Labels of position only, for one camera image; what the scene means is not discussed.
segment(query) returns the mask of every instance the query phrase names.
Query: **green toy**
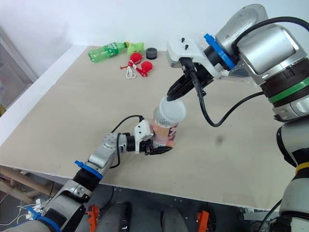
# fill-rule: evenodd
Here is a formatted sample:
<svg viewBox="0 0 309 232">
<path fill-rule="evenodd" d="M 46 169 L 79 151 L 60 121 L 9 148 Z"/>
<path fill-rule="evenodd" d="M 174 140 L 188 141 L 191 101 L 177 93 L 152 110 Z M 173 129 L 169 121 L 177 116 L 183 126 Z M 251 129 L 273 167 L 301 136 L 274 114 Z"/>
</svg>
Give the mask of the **green toy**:
<svg viewBox="0 0 309 232">
<path fill-rule="evenodd" d="M 127 48 L 127 55 L 131 56 L 134 52 L 144 53 L 144 43 L 130 43 Z"/>
</svg>

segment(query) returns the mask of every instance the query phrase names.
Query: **white wall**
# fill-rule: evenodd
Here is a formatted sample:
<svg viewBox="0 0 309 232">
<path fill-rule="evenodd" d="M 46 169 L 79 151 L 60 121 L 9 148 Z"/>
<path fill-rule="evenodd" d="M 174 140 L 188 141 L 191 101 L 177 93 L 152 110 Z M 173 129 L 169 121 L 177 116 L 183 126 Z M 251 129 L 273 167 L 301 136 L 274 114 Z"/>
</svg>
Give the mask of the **white wall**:
<svg viewBox="0 0 309 232">
<path fill-rule="evenodd" d="M 309 21 L 308 0 L 0 0 L 1 29 L 37 75 L 71 44 L 145 42 L 165 50 L 168 37 L 215 35 L 241 7 L 259 3 L 269 17 Z M 285 24 L 306 51 L 309 35 Z"/>
</svg>

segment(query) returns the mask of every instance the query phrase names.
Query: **bottle cap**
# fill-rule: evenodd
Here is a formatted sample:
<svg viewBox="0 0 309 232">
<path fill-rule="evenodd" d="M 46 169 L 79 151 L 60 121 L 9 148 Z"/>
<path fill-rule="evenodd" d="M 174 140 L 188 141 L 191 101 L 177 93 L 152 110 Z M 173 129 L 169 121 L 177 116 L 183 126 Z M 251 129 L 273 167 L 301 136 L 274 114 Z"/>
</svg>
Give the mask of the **bottle cap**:
<svg viewBox="0 0 309 232">
<path fill-rule="evenodd" d="M 184 103 L 176 99 L 174 101 L 167 101 L 167 96 L 162 98 L 159 111 L 162 117 L 171 123 L 177 123 L 184 120 L 186 116 L 186 109 Z"/>
<path fill-rule="evenodd" d="M 158 56 L 158 51 L 154 47 L 146 49 L 146 58 L 147 59 L 156 59 Z"/>
</svg>

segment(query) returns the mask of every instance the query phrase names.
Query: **blue ring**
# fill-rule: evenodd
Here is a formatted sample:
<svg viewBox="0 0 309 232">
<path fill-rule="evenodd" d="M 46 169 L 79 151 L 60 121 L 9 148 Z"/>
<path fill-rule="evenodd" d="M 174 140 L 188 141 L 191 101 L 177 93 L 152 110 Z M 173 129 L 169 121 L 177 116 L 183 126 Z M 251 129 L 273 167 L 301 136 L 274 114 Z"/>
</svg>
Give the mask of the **blue ring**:
<svg viewBox="0 0 309 232">
<path fill-rule="evenodd" d="M 230 69 L 235 67 L 233 61 L 228 57 L 228 55 L 223 51 L 223 49 L 218 45 L 215 39 L 208 33 L 204 35 L 206 42 L 216 51 L 216 53 L 221 57 L 221 59 L 227 64 Z"/>
<path fill-rule="evenodd" d="M 80 162 L 78 160 L 76 160 L 74 163 L 77 164 L 77 166 L 79 166 L 80 168 L 83 168 L 89 172 L 91 172 L 93 175 L 95 175 L 97 178 L 99 178 L 100 180 L 103 178 L 101 173 L 98 173 L 96 170 L 94 170 L 93 168 L 85 165 L 83 162 Z"/>
<path fill-rule="evenodd" d="M 51 220 L 47 217 L 43 217 L 43 216 L 39 216 L 37 220 L 46 221 L 48 224 L 50 224 L 56 230 L 56 232 L 60 232 L 59 226 L 53 220 Z"/>
<path fill-rule="evenodd" d="M 53 220 L 47 217 L 43 217 L 41 213 L 35 212 L 34 209 L 31 208 L 30 206 L 27 206 L 26 209 L 33 214 L 32 216 L 33 220 L 43 220 L 48 224 L 50 224 L 55 229 L 56 232 L 60 232 L 59 226 Z"/>
</svg>

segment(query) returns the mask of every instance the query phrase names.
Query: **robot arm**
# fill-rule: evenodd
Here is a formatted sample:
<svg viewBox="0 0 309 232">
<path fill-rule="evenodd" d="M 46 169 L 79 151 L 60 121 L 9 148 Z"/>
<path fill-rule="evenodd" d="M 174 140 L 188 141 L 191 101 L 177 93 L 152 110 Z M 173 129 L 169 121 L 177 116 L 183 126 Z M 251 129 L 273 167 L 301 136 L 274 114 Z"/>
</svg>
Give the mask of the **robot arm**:
<svg viewBox="0 0 309 232">
<path fill-rule="evenodd" d="M 240 62 L 263 91 L 256 96 L 264 94 L 273 104 L 275 119 L 284 122 L 277 132 L 278 146 L 284 159 L 296 167 L 296 176 L 284 192 L 272 232 L 309 231 L 309 60 L 293 35 L 274 24 L 286 20 L 309 31 L 309 24 L 297 18 L 268 20 L 264 7 L 253 4 L 238 11 L 216 39 L 206 34 L 210 46 L 205 50 L 185 38 L 167 43 L 170 66 L 184 72 L 169 88 L 168 101 L 195 88 L 205 119 L 213 127 L 220 126 L 226 117 L 217 124 L 209 119 L 203 88 Z"/>
<path fill-rule="evenodd" d="M 86 162 L 76 161 L 80 167 L 75 177 L 46 204 L 42 213 L 33 213 L 33 219 L 6 232 L 73 232 L 85 214 L 84 203 L 112 166 L 115 157 L 124 151 L 145 152 L 147 155 L 160 154 L 170 148 L 152 149 L 150 138 L 153 131 L 146 120 L 142 120 L 129 133 L 110 133 Z"/>
</svg>

